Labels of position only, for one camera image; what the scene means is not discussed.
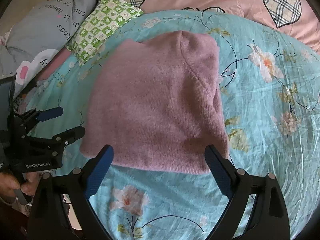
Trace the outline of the person's left hand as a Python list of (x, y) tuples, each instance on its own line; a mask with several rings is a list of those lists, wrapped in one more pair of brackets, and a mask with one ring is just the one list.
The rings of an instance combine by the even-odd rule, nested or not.
[(24, 194), (33, 196), (39, 184), (40, 177), (40, 174), (37, 172), (27, 173), (27, 181), (21, 185), (12, 174), (1, 172), (1, 198), (6, 203), (12, 203), (16, 198), (14, 190), (21, 190)]

